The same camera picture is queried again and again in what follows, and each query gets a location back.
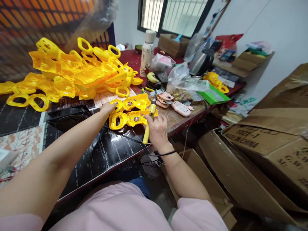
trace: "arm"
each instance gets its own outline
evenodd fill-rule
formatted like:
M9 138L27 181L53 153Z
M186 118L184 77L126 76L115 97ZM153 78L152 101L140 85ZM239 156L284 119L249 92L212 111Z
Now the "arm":
M116 104L64 133L0 190L0 218L35 214L45 222L80 157L91 145Z
M159 154L174 151L172 144L167 137L167 119L165 116L154 117L144 116L150 128L150 141L156 147ZM177 153L161 157L166 165L170 181L179 197L208 200L212 203L205 187Z

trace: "green box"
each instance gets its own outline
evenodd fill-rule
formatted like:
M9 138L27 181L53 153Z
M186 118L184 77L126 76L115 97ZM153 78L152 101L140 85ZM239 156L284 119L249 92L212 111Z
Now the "green box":
M228 96L226 96L224 93L221 93L218 89L216 89L212 84L210 84L210 89L211 91L214 91L216 94L221 96L221 99L216 99L216 96L211 93L211 92L203 92L203 91L198 91L198 93L210 104L221 104L228 102L231 100Z

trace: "pink shirt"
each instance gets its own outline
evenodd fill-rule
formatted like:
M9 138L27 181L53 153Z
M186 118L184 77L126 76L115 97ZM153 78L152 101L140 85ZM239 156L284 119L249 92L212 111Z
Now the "pink shirt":
M1 231L39 231L43 221L39 216L20 214L0 218ZM160 207L145 198L131 183L110 185L68 214L51 231L58 230L225 230L219 213L209 201L180 198L171 225Z

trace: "white wall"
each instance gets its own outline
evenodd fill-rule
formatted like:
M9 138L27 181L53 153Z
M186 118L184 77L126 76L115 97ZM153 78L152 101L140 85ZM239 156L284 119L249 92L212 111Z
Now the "white wall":
M133 46L143 44L145 33L137 30L138 25L138 0L118 0L119 10L114 21L116 44L130 43Z
M212 15L225 2L215 0L201 28L205 31ZM262 75L247 77L247 94L263 98L299 64L308 62L307 0L232 0L213 31L213 36L240 34L238 54L253 41L267 41L276 51ZM138 0L119 0L114 22L116 43L129 42L134 47L144 43L144 34L137 30Z

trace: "bottle cap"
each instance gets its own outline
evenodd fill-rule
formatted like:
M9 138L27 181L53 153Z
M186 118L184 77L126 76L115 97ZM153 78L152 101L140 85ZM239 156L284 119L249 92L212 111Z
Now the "bottle cap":
M146 43L154 43L156 38L156 32L153 30L146 30L145 31L145 42Z

